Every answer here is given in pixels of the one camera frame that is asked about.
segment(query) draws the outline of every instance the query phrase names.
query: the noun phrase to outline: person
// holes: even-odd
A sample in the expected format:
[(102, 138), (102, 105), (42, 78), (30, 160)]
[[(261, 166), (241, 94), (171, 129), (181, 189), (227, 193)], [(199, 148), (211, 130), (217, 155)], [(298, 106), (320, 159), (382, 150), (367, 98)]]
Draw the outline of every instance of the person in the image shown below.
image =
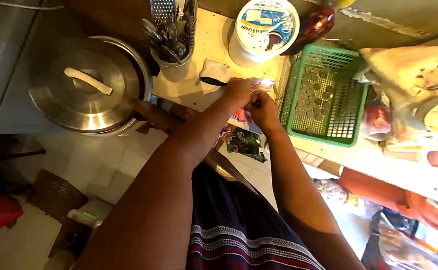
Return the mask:
[[(91, 237), (76, 270), (364, 269), (279, 122), (267, 93), (233, 80), (161, 144)], [(201, 161), (239, 108), (267, 138), (278, 212)]]

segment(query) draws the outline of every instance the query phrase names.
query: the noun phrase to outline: red bottle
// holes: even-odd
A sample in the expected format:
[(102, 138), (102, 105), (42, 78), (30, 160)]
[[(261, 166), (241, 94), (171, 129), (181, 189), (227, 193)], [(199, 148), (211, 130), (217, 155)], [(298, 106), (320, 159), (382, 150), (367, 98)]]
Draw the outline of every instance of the red bottle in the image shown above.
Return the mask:
[(322, 9), (308, 16), (301, 16), (299, 19), (301, 26), (297, 39), (281, 55), (294, 55), (302, 51), (307, 44), (313, 43), (328, 33), (334, 26), (335, 2), (335, 0), (328, 0), (324, 3)]

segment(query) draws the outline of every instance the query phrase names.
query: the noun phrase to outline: ice cream tub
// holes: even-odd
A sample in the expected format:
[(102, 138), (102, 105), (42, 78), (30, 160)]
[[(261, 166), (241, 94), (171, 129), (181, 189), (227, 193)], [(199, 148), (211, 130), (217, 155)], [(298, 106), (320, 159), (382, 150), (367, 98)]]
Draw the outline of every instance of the ice cream tub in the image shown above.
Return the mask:
[(294, 43), (299, 27), (299, 15), (287, 0), (252, 0), (236, 20), (229, 55), (242, 67), (264, 63)]

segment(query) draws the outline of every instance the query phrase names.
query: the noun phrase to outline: hand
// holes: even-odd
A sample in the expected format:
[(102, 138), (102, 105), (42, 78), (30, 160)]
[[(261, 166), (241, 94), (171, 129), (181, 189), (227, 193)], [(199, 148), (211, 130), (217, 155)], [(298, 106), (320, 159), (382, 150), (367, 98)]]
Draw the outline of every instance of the hand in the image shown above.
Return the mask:
[(239, 78), (231, 78), (226, 86), (222, 97), (229, 104), (234, 104), (236, 110), (244, 107), (251, 100), (252, 81)]
[(279, 121), (276, 102), (264, 91), (253, 92), (245, 109), (251, 113), (252, 120), (264, 135), (269, 136), (273, 132), (284, 130)]

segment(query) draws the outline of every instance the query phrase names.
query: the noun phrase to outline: pot lid handle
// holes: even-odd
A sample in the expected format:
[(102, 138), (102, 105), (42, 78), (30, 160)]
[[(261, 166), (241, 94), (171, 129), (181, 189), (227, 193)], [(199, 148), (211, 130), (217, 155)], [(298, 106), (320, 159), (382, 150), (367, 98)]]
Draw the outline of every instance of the pot lid handle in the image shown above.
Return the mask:
[(112, 93), (112, 88), (106, 86), (105, 84), (97, 81), (96, 79), (92, 78), (87, 73), (84, 73), (82, 71), (76, 70), (74, 68), (65, 68), (64, 70), (65, 75), (80, 79), (91, 86), (95, 87), (97, 90), (101, 91), (105, 95), (110, 95)]

